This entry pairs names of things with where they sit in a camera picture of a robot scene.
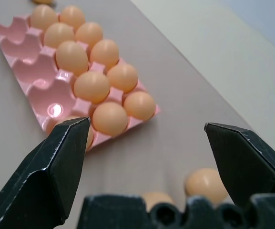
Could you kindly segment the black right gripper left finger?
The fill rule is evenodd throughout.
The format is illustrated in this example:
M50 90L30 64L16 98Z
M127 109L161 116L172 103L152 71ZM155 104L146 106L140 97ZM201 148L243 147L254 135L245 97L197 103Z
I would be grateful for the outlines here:
M90 119L67 120L26 155L0 191L0 229L54 229L69 217Z

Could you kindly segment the pink plastic egg tray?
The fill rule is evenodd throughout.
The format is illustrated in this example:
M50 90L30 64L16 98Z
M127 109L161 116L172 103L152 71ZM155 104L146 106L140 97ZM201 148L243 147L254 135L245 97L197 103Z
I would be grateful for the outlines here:
M78 76L58 68L55 56L57 48L43 44L45 32L31 27L30 16L14 17L8 27L0 24L0 48L21 89L27 96L43 131L46 132L50 125L60 119L76 115L89 117L91 120L94 137L89 149L113 138L93 127L94 110L106 102L116 102L123 107L125 99L130 94L136 91L147 93L143 84L138 79L135 88L128 93L110 85L108 96L97 104L76 97L73 87ZM88 44L76 39L74 42L80 44L87 53L89 68L86 72L101 72L106 76L108 71L104 65L90 62L91 49ZM127 117L128 124L124 132L146 122L128 114Z

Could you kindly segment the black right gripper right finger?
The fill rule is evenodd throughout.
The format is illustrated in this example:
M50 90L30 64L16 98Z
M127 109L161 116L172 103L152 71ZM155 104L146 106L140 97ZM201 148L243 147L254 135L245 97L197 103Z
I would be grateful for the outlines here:
M255 132L233 125L206 123L221 180L232 201L246 206L258 193L275 193L275 150Z

